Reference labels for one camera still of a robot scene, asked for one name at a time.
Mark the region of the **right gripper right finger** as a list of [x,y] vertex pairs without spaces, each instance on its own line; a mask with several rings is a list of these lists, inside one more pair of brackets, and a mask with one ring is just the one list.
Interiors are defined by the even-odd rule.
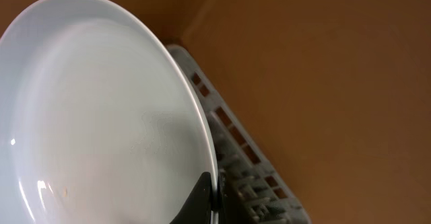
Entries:
[[215,197],[215,223],[226,224],[225,210],[226,172],[218,173],[218,191]]

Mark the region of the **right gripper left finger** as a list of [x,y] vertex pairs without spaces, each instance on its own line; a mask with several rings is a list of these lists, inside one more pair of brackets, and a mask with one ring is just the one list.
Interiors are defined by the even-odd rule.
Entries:
[[210,224],[211,196],[211,174],[203,172],[183,207],[170,224]]

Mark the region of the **large light blue plate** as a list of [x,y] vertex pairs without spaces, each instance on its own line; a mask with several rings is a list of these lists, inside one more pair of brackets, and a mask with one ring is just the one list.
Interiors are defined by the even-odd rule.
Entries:
[[39,0],[1,37],[1,222],[170,223],[208,123],[157,37],[109,0]]

